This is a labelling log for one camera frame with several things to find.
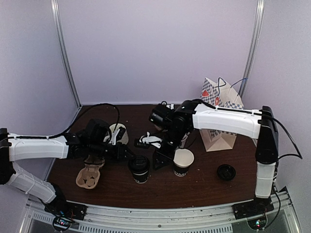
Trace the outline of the black plastic cup lid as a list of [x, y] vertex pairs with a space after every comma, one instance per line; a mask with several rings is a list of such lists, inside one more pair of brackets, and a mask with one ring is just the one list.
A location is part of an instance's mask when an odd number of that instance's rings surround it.
[[150, 161], [146, 156], [138, 155], [136, 158], [128, 161], [128, 168], [132, 173], [142, 174], [149, 170]]
[[231, 181], [236, 176], [236, 170], [231, 165], [222, 164], [217, 168], [217, 175], [223, 181]]

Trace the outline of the black paper coffee cup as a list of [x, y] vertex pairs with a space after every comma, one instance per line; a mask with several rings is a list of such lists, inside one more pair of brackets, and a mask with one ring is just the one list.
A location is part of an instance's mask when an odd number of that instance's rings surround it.
[[178, 177], [186, 176], [190, 166], [194, 162], [194, 155], [188, 149], [177, 149], [173, 159], [173, 171]]
[[148, 181], [150, 161], [146, 156], [138, 155], [128, 161], [128, 168], [136, 183], [143, 184]]

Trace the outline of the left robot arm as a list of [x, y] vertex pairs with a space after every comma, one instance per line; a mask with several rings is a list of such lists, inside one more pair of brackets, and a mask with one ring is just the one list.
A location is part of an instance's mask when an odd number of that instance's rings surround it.
[[125, 128], [111, 130], [109, 124], [100, 119], [91, 119], [85, 129], [51, 136], [28, 136], [0, 130], [0, 183], [12, 185], [27, 194], [36, 196], [60, 216], [70, 211], [61, 189], [23, 170], [15, 162], [22, 159], [56, 158], [76, 159], [94, 155], [110, 157], [117, 161], [135, 158], [135, 154], [120, 140]]

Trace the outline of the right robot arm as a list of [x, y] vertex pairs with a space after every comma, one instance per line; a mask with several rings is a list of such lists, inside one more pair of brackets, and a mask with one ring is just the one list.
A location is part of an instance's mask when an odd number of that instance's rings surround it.
[[255, 196], [249, 203], [253, 214], [260, 214], [267, 206], [280, 155], [278, 130], [280, 122], [274, 118], [272, 109], [241, 110], [213, 106], [200, 99], [186, 100], [176, 109], [158, 104], [150, 113], [149, 120], [165, 131], [162, 138], [149, 133], [137, 138], [135, 147], [154, 146], [153, 168], [158, 170], [169, 165], [183, 137], [197, 130], [217, 130], [236, 133], [257, 140], [255, 158], [257, 180]]

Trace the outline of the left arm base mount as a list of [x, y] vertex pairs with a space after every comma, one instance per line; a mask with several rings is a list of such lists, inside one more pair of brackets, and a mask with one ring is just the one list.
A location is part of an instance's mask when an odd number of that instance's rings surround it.
[[78, 221], [84, 220], [87, 211], [86, 205], [73, 202], [67, 202], [64, 211], [57, 210], [44, 202], [42, 204], [45, 206], [44, 210], [54, 216], [52, 226], [57, 232], [64, 232], [70, 228], [77, 229], [79, 227]]

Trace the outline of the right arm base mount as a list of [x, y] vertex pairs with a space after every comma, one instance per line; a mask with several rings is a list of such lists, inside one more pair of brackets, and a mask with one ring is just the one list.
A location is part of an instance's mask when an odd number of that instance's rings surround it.
[[267, 213], [274, 210], [270, 201], [248, 201], [232, 206], [235, 219], [247, 219], [248, 226], [255, 231], [263, 230], [268, 225]]

